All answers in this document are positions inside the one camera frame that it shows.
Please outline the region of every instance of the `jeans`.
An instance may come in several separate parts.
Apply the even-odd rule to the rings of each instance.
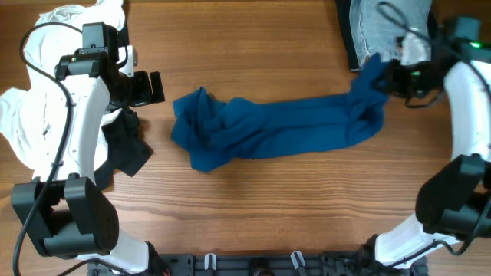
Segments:
[[[382,61],[400,59],[401,52],[396,37],[404,36],[404,30],[389,22],[377,11],[382,0],[351,0],[350,27],[358,65],[373,54],[379,53]],[[407,17],[410,28],[417,28],[428,36],[427,19],[431,0],[385,0],[399,8]],[[397,21],[402,21],[387,6],[384,10]]]

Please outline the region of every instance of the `crumpled white cloth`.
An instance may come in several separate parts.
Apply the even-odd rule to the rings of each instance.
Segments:
[[[63,22],[82,29],[82,25],[104,22],[118,31],[124,26],[123,0],[97,0],[94,6],[66,5],[41,14],[36,25]],[[34,31],[28,39],[24,53],[34,66],[54,76],[54,66],[60,57],[73,54],[82,46],[82,35],[70,28],[48,26]],[[64,95],[51,80],[28,67],[31,89],[29,92],[11,88],[0,96],[0,133],[10,143],[15,155],[27,167],[36,169],[40,155],[46,148],[57,146],[59,136],[50,135],[54,128],[63,129],[65,115],[60,118],[57,108]],[[103,115],[101,126],[112,123],[120,110]],[[94,170],[107,159],[107,142],[99,129],[94,157]]]

